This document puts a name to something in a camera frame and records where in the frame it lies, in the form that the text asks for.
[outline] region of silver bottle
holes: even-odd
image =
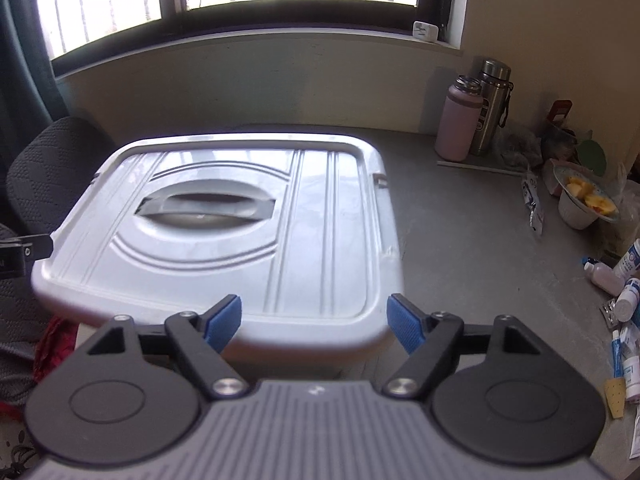
[[[509,100],[513,83],[509,81],[511,68],[495,59],[487,59],[480,72],[482,85],[482,109],[470,153],[485,155],[491,145],[496,126],[504,127],[509,115]]]

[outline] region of white power adapter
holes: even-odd
[[[431,23],[414,22],[414,38],[433,43],[438,40],[438,27]]]

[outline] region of gray ribbed panel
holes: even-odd
[[[158,431],[162,431],[161,421]],[[443,440],[414,402],[370,383],[265,381],[255,395],[219,402],[200,427],[154,460],[85,471],[49,460],[31,480],[603,480],[588,460],[517,470]]]

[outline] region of black circular motor housing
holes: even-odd
[[[31,395],[36,443],[66,462],[119,466],[171,446],[198,416],[189,382],[142,357],[132,321],[76,350]]]
[[[595,388],[522,324],[499,318],[485,361],[442,381],[431,413],[470,452],[521,466],[589,454],[605,418]]]

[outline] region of metal pivot bolt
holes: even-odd
[[[222,397],[236,396],[244,390],[244,384],[241,380],[234,377],[218,379],[213,383],[213,391]]]
[[[392,395],[407,397],[413,395],[418,390],[418,383],[413,379],[400,377],[389,381],[386,384],[386,389]]]

